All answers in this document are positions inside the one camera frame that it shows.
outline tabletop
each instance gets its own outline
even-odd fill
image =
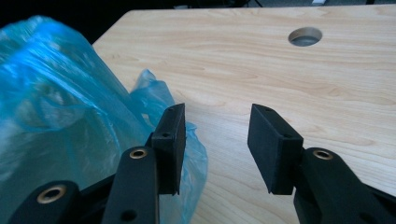
[[[396,6],[142,10],[93,46],[128,90],[148,68],[186,104],[209,158],[191,223],[298,223],[249,153],[251,105],[396,195],[395,24]],[[303,27],[320,30],[317,44],[289,42]]]

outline screw hole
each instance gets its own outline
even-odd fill
[[[319,42],[322,32],[314,27],[304,27],[290,33],[289,42],[297,47],[308,47]]]
[[[368,213],[360,213],[359,217],[361,218],[361,220],[363,220],[366,223],[370,223],[370,224],[376,224],[376,220],[373,216],[371,216]]]
[[[66,193],[66,186],[65,185],[56,185],[49,189],[42,191],[37,196],[38,203],[53,203],[58,199],[62,198]]]
[[[314,155],[322,160],[326,160],[326,161],[332,160],[332,154],[330,154],[327,151],[315,150]]]
[[[145,157],[147,155],[148,155],[148,152],[143,148],[135,149],[129,154],[129,156],[132,159],[142,159],[143,157]]]
[[[134,210],[126,210],[121,214],[121,220],[125,222],[134,221],[137,217],[137,213]]]

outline dark background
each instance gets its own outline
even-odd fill
[[[394,4],[396,0],[327,0],[325,6]],[[48,16],[81,32],[93,43],[134,9],[184,7],[310,7],[312,0],[8,0],[0,3],[0,28],[34,15]]]

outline metal ring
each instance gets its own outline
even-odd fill
[[[37,196],[38,203],[53,203],[66,194],[65,185],[55,185],[44,190]]]
[[[143,157],[146,157],[148,155],[148,152],[144,148],[138,148],[133,150],[129,156],[132,159],[142,159]]]
[[[314,155],[325,161],[332,160],[332,154],[324,150],[315,150]]]

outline crumpled plastic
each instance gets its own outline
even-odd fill
[[[144,145],[174,103],[149,70],[129,93],[59,22],[33,17],[0,30],[0,223],[52,180],[85,189],[113,175],[121,153]],[[196,127],[186,129],[180,195],[160,196],[161,223],[188,223],[205,185],[205,148]]]

